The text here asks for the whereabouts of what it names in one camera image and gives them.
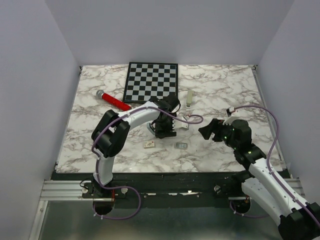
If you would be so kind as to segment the grey staple strip tray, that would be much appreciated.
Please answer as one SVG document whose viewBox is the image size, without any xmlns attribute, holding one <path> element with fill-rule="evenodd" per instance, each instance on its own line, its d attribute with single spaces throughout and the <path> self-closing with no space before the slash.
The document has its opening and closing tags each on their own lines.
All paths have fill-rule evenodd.
<svg viewBox="0 0 320 240">
<path fill-rule="evenodd" d="M 184 142 L 176 142 L 175 143 L 176 149 L 186 150 L 188 148 L 188 144 Z"/>
</svg>

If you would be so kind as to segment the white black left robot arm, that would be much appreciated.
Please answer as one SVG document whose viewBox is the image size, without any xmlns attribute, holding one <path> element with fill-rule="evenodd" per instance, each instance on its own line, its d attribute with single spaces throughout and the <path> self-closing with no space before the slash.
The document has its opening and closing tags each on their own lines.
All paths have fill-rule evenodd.
<svg viewBox="0 0 320 240">
<path fill-rule="evenodd" d="M 91 151 L 97 155 L 91 194 L 101 198 L 110 194 L 114 159 L 123 149 L 129 131 L 146 123 L 156 138 L 175 137 L 172 117 L 177 114 L 173 110 L 180 106 L 178 97 L 169 95 L 163 99 L 152 97 L 140 107 L 128 111 L 105 112 L 91 135 Z"/>
</svg>

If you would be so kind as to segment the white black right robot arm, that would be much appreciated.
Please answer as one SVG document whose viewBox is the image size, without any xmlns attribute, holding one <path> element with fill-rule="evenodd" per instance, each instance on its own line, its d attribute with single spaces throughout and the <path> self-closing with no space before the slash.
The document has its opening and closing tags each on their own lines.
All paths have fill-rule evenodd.
<svg viewBox="0 0 320 240">
<path fill-rule="evenodd" d="M 233 149 L 236 161 L 245 170 L 230 183 L 230 191 L 253 199 L 275 222 L 284 240 L 313 240 L 320 235 L 320 206 L 309 203 L 294 190 L 267 161 L 264 152 L 252 142 L 247 121 L 228 124 L 214 118 L 198 130 L 205 140 L 223 142 Z"/>
</svg>

